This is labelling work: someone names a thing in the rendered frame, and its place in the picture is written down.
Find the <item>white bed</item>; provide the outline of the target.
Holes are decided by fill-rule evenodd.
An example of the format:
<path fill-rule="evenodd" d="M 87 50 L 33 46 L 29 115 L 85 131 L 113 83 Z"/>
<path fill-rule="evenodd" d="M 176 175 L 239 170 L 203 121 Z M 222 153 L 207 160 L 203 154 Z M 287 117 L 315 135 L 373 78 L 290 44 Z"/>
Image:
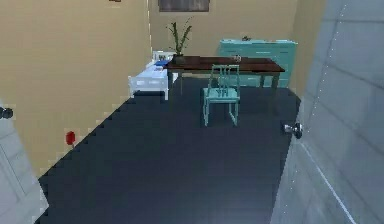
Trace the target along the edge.
<path fill-rule="evenodd" d="M 178 74 L 169 73 L 164 66 L 156 66 L 159 60 L 172 60 L 174 52 L 154 51 L 152 61 L 138 75 L 128 77 L 129 97 L 133 98 L 137 91 L 159 91 L 164 93 L 164 98 L 168 99 L 169 84 L 173 84 Z"/>

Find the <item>silver round door knob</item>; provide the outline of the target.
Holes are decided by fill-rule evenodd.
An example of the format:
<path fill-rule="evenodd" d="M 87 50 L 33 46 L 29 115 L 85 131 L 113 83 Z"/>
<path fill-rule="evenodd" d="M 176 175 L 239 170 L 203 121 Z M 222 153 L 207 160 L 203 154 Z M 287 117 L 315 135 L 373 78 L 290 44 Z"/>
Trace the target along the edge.
<path fill-rule="evenodd" d="M 300 139 L 303 135 L 303 125 L 300 123 L 294 125 L 284 124 L 282 130 L 284 133 L 292 134 L 296 139 Z"/>

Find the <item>grey panelled room door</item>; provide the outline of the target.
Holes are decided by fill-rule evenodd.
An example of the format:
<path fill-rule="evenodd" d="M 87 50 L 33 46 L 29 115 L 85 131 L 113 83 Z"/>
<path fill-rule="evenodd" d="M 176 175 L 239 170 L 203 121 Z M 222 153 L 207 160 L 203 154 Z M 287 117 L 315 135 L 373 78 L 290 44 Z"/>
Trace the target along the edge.
<path fill-rule="evenodd" d="M 0 224 L 35 224 L 49 204 L 12 118 L 0 119 Z"/>

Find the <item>teal chest of drawers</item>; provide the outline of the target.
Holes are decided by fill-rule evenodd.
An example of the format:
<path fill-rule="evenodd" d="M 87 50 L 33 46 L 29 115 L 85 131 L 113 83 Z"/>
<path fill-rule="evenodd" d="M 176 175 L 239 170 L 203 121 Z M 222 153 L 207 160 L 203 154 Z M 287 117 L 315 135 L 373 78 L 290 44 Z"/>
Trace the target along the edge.
<path fill-rule="evenodd" d="M 295 61 L 297 43 L 291 40 L 249 40 L 222 39 L 219 42 L 219 56 L 240 55 L 248 58 L 270 58 L 284 69 L 279 76 L 278 87 L 287 88 Z"/>

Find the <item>small red object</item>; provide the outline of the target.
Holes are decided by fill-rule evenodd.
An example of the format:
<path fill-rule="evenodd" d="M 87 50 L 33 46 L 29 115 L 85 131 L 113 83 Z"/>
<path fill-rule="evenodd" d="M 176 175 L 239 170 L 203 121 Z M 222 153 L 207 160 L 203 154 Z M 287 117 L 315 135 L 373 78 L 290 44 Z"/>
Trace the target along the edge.
<path fill-rule="evenodd" d="M 75 141 L 76 141 L 76 135 L 73 131 L 69 131 L 65 135 L 65 141 L 66 144 L 71 146 L 72 148 L 75 147 Z"/>

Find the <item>teal wooden chair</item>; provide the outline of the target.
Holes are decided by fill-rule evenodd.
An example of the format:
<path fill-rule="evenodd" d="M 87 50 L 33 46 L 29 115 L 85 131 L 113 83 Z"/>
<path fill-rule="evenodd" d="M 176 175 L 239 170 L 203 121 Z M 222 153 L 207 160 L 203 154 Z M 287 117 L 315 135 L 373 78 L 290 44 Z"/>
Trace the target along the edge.
<path fill-rule="evenodd" d="M 209 123 L 211 104 L 227 104 L 228 114 L 235 126 L 238 125 L 240 104 L 240 66 L 235 64 L 211 67 L 208 86 L 203 89 L 204 125 Z"/>

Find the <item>dark brown wooden table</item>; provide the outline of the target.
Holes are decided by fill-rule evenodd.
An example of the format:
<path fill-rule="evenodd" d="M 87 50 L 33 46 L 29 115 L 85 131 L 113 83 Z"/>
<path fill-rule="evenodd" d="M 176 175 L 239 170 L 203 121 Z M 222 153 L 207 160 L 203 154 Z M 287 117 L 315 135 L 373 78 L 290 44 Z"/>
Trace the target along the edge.
<path fill-rule="evenodd" d="M 164 66 L 169 73 L 176 72 L 180 75 L 184 73 L 192 74 L 209 74 L 213 64 L 235 64 L 240 66 L 240 85 L 255 86 L 255 82 L 259 83 L 259 87 L 263 88 L 265 78 L 272 79 L 270 88 L 272 89 L 271 99 L 269 100 L 269 110 L 274 115 L 278 114 L 276 105 L 277 89 L 279 76 L 284 69 L 270 58 L 248 58 L 242 57 L 240 63 L 236 63 L 233 57 L 221 56 L 184 56 L 185 62 L 177 65 L 172 60 Z"/>

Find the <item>green house plant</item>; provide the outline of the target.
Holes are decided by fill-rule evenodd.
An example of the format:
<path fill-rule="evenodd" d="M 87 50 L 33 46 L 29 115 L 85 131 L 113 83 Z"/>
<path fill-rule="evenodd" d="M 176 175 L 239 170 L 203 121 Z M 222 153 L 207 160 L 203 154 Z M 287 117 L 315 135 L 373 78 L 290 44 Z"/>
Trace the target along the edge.
<path fill-rule="evenodd" d="M 174 40 L 174 46 L 172 50 L 174 51 L 174 55 L 172 57 L 172 61 L 177 64 L 183 64 L 185 62 L 185 57 L 183 54 L 183 50 L 186 48 L 186 43 L 189 40 L 189 33 L 192 31 L 192 26 L 189 24 L 190 18 L 188 18 L 182 29 L 182 34 L 179 34 L 177 22 L 171 22 L 167 29 L 171 32 Z"/>

